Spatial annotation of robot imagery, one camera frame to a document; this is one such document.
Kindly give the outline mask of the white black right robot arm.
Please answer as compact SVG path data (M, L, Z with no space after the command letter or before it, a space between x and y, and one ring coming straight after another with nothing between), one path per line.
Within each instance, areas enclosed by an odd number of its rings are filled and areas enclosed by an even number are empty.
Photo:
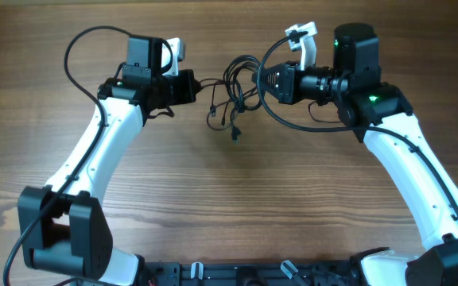
M347 23L334 31L333 64L316 65L316 26L293 25L284 42L297 62L267 68L253 80L260 96L282 104L333 103L341 131L351 131L388 172L416 223L424 252L388 248L356 254L357 285L458 285L458 188L427 143L401 90L381 79L379 41L372 26Z

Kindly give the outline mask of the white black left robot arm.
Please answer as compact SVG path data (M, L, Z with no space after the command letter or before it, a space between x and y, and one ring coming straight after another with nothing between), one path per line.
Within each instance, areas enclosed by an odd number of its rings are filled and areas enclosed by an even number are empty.
M180 38L129 36L127 57L99 86L94 114L68 159L43 187L26 187L18 198L15 248L26 266L77 285L155 284L143 257L115 247L102 204L144 125L195 101L200 84L192 70L179 69L184 56Z

